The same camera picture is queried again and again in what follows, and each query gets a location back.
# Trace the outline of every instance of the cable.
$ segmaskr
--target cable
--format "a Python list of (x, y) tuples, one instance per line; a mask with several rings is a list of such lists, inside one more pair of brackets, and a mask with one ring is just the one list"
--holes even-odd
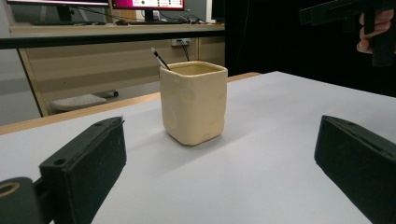
[(165, 17), (166, 19), (173, 20), (173, 21), (187, 22), (187, 19), (182, 17), (181, 15), (179, 15), (179, 17), (181, 17), (182, 19), (178, 19), (178, 18), (167, 17), (167, 16), (163, 15), (163, 13), (161, 11), (159, 11), (159, 12), (160, 12), (160, 15)]
[(106, 17), (110, 17), (110, 18), (118, 19), (118, 20), (125, 20), (125, 19), (126, 19), (126, 20), (142, 21), (142, 20), (135, 19), (135, 18), (130, 18), (130, 17), (122, 17), (122, 16), (110, 15), (110, 14), (107, 14), (107, 13), (103, 13), (103, 12), (100, 12), (100, 11), (96, 11), (96, 10), (91, 9), (91, 8), (88, 8), (88, 7), (73, 7), (73, 8), (82, 9), (82, 10), (85, 10), (85, 11), (88, 11), (88, 12), (91, 12), (91, 13), (96, 13), (96, 14), (104, 15), (104, 16), (106, 16)]
[(189, 52), (187, 51), (187, 47), (184, 44), (184, 41), (179, 39), (177, 42), (180, 42), (181, 46), (184, 49), (184, 54), (186, 54), (187, 62), (189, 62), (190, 61)]
[(236, 54), (235, 66), (233, 68), (234, 73), (236, 72), (236, 66), (238, 65), (239, 56), (241, 54), (241, 50), (242, 50), (242, 47), (243, 47), (244, 41), (245, 41), (245, 35), (247, 32), (247, 26), (248, 26), (248, 10), (249, 10), (249, 8), (250, 8), (250, 0), (247, 0), (247, 17), (245, 19), (245, 27), (244, 27), (244, 32), (242, 33), (241, 45), (239, 46), (238, 53)]
[(195, 15), (193, 15), (193, 14), (188, 15), (188, 16), (187, 16), (187, 19), (188, 19), (189, 21), (193, 21), (194, 24), (195, 24), (195, 23), (200, 23), (201, 21), (202, 21), (204, 24), (208, 24), (207, 21), (204, 21), (204, 20), (202, 20), (201, 18), (199, 18), (199, 17), (197, 17), (197, 16), (195, 16)]

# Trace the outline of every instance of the keyboard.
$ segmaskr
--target keyboard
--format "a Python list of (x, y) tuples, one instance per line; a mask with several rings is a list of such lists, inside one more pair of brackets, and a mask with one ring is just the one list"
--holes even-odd
[(103, 21), (32, 21), (35, 26), (58, 26), (58, 25), (105, 25)]
[(183, 24), (181, 21), (128, 21), (130, 25), (173, 25)]

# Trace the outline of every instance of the pen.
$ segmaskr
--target pen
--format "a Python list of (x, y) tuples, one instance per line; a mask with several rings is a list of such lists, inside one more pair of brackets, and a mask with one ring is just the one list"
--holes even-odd
[(168, 69), (169, 71), (171, 70), (168, 65), (166, 65), (166, 63), (163, 61), (163, 59), (160, 57), (160, 55), (157, 53), (157, 50), (155, 50), (155, 48), (151, 48), (151, 51), (154, 53), (155, 57), (158, 59), (158, 62), (160, 62), (161, 66), (163, 68)]

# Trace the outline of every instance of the ceramic cup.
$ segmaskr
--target ceramic cup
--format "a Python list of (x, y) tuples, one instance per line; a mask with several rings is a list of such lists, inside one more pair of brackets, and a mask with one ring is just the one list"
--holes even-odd
[(163, 127), (178, 142), (194, 146), (224, 129), (227, 100), (225, 67), (205, 62), (160, 68)]

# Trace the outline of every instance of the hand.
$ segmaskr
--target hand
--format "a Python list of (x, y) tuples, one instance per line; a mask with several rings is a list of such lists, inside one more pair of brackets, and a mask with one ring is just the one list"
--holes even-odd
[(360, 38), (361, 41), (358, 43), (356, 49), (362, 53), (373, 53), (373, 48), (370, 45), (370, 40), (375, 35), (382, 34), (390, 28), (390, 20), (393, 18), (394, 10), (377, 11), (375, 13), (375, 30), (368, 34), (364, 34), (364, 13), (361, 13), (359, 17), (359, 23), (363, 25), (361, 27)]

